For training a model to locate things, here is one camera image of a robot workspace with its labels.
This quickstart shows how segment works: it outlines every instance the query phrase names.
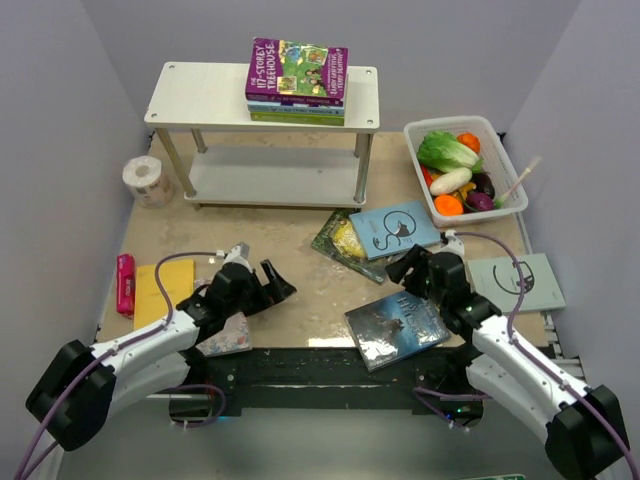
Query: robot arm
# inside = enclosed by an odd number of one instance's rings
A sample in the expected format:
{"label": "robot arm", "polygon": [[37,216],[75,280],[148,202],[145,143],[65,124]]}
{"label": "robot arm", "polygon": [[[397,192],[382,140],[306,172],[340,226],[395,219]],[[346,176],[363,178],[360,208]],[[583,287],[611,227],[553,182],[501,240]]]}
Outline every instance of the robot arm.
{"label": "robot arm", "polygon": [[517,331],[510,335],[507,317],[471,291],[461,258],[464,249],[454,232],[442,239],[445,247],[437,253],[414,246],[388,265],[390,279],[433,301],[446,326],[465,340],[454,360],[464,367],[463,384],[485,392],[527,425],[565,478],[594,478],[622,452],[570,391],[593,406],[628,448],[618,399],[607,387],[592,389],[564,372]]}
{"label": "robot arm", "polygon": [[248,245],[236,245],[204,295],[200,288],[180,302],[169,322],[161,319],[90,347],[78,340],[62,347],[29,395],[27,409],[42,422],[67,385],[105,356],[59,405],[47,425],[62,448],[70,451],[93,438],[108,416],[152,393],[182,384],[201,360],[193,357],[191,347],[222,330],[234,313],[252,315],[296,292],[268,260],[261,262],[268,279],[262,285],[249,265],[248,254]]}

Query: white shelf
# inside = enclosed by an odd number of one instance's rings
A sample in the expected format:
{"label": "white shelf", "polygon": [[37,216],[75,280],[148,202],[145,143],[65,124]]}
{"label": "white shelf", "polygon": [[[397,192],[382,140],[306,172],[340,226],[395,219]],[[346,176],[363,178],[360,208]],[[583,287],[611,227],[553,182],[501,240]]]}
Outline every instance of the white shelf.
{"label": "white shelf", "polygon": [[344,127],[252,121],[244,96],[248,70],[248,64],[168,62],[144,121],[153,128],[254,132],[375,133],[380,127],[375,67],[348,67]]}
{"label": "white shelf", "polygon": [[354,200],[358,158],[325,148],[217,147],[193,159],[199,204],[361,207]]}

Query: purple wall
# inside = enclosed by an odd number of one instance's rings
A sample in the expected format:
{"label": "purple wall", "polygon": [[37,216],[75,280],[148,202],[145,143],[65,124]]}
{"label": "purple wall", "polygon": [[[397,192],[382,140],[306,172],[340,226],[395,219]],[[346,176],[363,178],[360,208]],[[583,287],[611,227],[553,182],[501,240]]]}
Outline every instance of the purple wall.
{"label": "purple wall", "polygon": [[525,218],[567,299],[555,316],[562,345],[580,355],[592,384],[618,394],[636,451],[639,18],[635,0],[583,0],[507,134],[519,169],[544,157],[526,182]]}
{"label": "purple wall", "polygon": [[477,114],[506,130],[579,0],[82,0],[139,115],[164,62],[249,62],[254,36],[350,47],[383,130]]}
{"label": "purple wall", "polygon": [[24,402],[53,355],[91,341],[131,208],[123,163],[146,130],[77,0],[0,15],[0,478],[37,423]]}

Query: plastic basket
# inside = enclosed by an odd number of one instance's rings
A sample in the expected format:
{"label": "plastic basket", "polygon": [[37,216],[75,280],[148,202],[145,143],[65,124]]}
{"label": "plastic basket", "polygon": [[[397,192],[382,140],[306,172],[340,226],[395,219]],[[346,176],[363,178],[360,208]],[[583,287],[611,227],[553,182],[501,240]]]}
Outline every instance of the plastic basket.
{"label": "plastic basket", "polygon": [[452,133],[455,136],[464,132],[471,132],[478,140],[480,140],[480,156],[484,159],[483,167],[486,172],[491,175],[491,181],[496,190],[496,198],[505,193],[511,185],[518,179],[518,175],[509,160],[507,152],[505,152],[496,131],[486,118],[472,117],[447,117],[434,118],[431,120],[421,120],[412,122],[404,127],[404,135],[409,145],[413,166],[416,175],[420,180],[422,192],[427,199],[429,214],[433,223],[437,227],[455,227],[469,223],[482,222],[495,218],[504,217],[523,211],[529,205],[529,199],[522,185],[519,185],[511,194],[504,206],[499,210],[491,210],[489,212],[465,213],[464,215],[456,215],[447,217],[440,215],[433,204],[433,198],[429,193],[427,184],[420,170],[420,163],[416,157],[416,152],[424,140],[424,137],[433,130],[440,130]]}

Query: green book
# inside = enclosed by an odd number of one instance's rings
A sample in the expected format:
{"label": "green book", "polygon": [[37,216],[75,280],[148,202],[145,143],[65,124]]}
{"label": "green book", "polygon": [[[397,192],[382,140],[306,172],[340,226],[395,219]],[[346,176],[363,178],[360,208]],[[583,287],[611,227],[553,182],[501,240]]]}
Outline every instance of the green book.
{"label": "green book", "polygon": [[[518,258],[524,275],[523,312],[553,310],[566,306],[549,260],[544,253],[522,255]],[[503,312],[510,312],[520,292],[518,272],[509,257],[469,260],[473,285],[480,295],[487,297]]]}
{"label": "green book", "polygon": [[338,115],[304,115],[297,113],[251,112],[251,120],[257,122],[304,123],[344,127],[344,117]]}
{"label": "green book", "polygon": [[362,248],[353,224],[349,220],[349,215],[355,211],[349,208],[338,208],[334,211],[311,242],[311,247],[368,279],[383,283],[387,278],[384,267],[398,257],[384,257],[376,260],[367,258],[367,253]]}

